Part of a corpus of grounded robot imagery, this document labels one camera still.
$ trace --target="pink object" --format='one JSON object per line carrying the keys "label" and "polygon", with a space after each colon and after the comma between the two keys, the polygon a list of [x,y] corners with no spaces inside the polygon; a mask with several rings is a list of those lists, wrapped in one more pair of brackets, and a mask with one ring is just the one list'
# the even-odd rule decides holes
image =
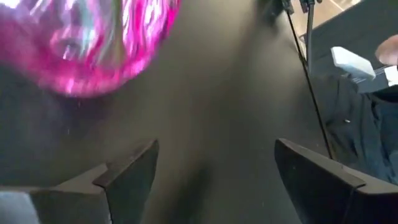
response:
{"label": "pink object", "polygon": [[0,0],[0,60],[40,86],[90,97],[136,77],[180,0]]}

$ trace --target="black floor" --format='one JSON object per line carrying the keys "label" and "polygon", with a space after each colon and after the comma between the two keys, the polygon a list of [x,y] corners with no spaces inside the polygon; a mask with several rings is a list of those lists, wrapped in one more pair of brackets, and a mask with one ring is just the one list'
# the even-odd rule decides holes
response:
{"label": "black floor", "polygon": [[183,1],[152,66],[101,98],[2,73],[1,184],[54,185],[158,138],[144,223],[298,223],[274,141],[326,150],[291,33],[268,28],[256,6]]}

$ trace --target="hand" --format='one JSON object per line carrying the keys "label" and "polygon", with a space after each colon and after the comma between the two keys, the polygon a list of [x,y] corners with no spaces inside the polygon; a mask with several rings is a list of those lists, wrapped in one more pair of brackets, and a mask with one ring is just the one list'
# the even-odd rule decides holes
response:
{"label": "hand", "polygon": [[385,65],[398,65],[398,35],[393,35],[379,45],[376,57]]}

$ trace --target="white device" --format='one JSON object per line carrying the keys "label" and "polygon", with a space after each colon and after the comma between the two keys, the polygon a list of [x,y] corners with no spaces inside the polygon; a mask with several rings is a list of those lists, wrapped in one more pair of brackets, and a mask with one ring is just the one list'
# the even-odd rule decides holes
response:
{"label": "white device", "polygon": [[331,54],[335,66],[351,74],[351,78],[356,83],[365,80],[373,80],[376,77],[376,73],[369,60],[343,47],[332,47]]}

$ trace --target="person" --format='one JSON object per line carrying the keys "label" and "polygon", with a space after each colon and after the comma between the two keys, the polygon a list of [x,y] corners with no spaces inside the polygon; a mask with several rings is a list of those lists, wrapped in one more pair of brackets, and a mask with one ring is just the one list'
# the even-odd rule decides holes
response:
{"label": "person", "polygon": [[[384,41],[376,57],[398,65],[398,35]],[[398,184],[398,87],[358,93],[348,77],[313,77],[318,109],[337,161]]]}

